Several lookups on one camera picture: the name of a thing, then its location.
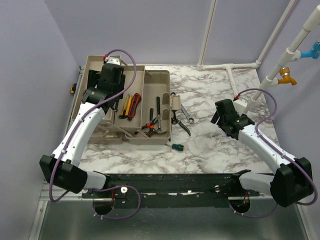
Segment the yellow valve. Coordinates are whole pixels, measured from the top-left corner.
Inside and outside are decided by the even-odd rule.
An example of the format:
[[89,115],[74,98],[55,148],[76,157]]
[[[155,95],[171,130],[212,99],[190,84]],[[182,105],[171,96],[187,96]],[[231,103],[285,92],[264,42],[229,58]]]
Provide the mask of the yellow valve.
[[291,83],[292,85],[296,85],[297,82],[292,77],[290,77],[290,69],[288,67],[283,67],[279,71],[282,79],[278,80],[278,84],[288,84]]

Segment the wrench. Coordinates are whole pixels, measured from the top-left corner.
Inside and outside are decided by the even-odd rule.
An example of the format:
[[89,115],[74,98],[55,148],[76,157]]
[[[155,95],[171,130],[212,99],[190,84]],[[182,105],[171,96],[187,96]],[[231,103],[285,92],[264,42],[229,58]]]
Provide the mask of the wrench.
[[[175,96],[176,93],[175,92],[171,92],[171,96]],[[183,114],[186,116],[186,119],[188,121],[188,123],[190,124],[194,124],[195,120],[192,116],[190,116],[190,114],[187,112],[187,110],[185,109],[185,107],[181,104],[181,110],[183,112]]]

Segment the white marble countertop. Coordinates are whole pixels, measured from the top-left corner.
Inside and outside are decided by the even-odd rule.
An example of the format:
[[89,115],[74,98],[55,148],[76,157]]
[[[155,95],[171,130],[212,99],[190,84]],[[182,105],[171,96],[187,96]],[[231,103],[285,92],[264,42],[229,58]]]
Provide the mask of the white marble countertop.
[[[191,137],[179,125],[173,125],[171,143],[183,144],[185,150],[180,152],[166,145],[133,145],[128,142],[88,144],[81,158],[81,169],[110,174],[236,173],[244,169],[271,172],[251,149],[226,137],[210,123],[216,110],[215,102],[233,99],[225,70],[197,71],[194,66],[146,66],[146,69],[170,72],[171,91],[180,95],[182,104],[195,120],[194,124],[188,124],[183,113],[177,112],[177,118],[190,129]],[[255,69],[234,69],[233,76],[239,91],[259,86]],[[255,113],[248,113],[256,123],[269,114],[262,98],[262,105],[254,108]],[[272,121],[261,124],[260,129],[278,142]]]

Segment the black metal bar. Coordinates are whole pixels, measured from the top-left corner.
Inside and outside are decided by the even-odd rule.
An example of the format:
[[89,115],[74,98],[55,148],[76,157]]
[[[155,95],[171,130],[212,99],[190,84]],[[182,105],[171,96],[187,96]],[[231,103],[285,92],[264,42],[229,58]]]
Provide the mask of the black metal bar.
[[[246,190],[234,191],[231,173],[214,174],[108,174],[106,188],[129,185],[141,197],[141,208],[229,207],[228,197],[243,197]],[[250,196],[259,196],[249,191]],[[85,199],[112,198],[112,192],[88,191]],[[114,190],[115,208],[135,208],[138,197],[128,189]]]

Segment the green screwdriver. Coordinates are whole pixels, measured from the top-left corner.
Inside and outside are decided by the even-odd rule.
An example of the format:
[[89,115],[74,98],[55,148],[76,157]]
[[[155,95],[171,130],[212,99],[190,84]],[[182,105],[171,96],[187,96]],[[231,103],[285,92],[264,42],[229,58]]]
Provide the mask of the green screwdriver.
[[172,144],[172,145],[166,144],[166,145],[179,152],[182,152],[185,149],[185,146],[183,146],[182,144]]

